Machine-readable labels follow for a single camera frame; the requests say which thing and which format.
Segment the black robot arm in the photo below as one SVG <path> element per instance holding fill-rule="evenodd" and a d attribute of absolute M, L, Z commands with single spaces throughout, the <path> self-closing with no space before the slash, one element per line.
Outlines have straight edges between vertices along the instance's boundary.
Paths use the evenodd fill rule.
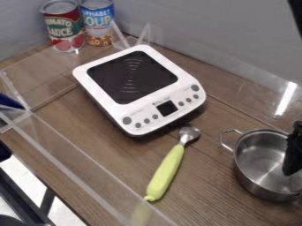
<path fill-rule="evenodd" d="M 296 30 L 302 38 L 302 0 L 287 0 L 296 23 Z M 291 176 L 302 170 L 302 120 L 295 121 L 294 131 L 287 136 L 287 150 L 282 171 L 286 176 Z"/>

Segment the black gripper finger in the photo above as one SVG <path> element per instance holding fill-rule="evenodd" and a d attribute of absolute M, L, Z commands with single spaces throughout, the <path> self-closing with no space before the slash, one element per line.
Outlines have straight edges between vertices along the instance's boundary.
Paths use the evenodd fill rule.
<path fill-rule="evenodd" d="M 294 122 L 294 131 L 287 136 L 282 170 L 286 176 L 291 176 L 302 170 L 302 121 Z"/>

